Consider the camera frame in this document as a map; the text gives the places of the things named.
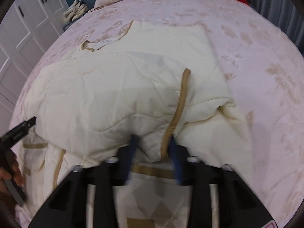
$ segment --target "bed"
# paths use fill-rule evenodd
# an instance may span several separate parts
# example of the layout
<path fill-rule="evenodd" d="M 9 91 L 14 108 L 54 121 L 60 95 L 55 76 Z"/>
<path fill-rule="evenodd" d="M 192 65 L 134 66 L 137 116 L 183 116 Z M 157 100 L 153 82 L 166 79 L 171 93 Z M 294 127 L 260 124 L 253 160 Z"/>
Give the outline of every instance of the bed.
<path fill-rule="evenodd" d="M 201 25 L 213 44 L 253 139 L 251 187 L 280 228 L 304 198 L 304 59 L 282 31 L 236 0 L 122 0 L 87 13 L 57 39 L 30 74 L 11 127 L 40 70 L 83 41 L 125 33 L 131 21 Z M 19 210 L 22 226 L 28 220 Z"/>

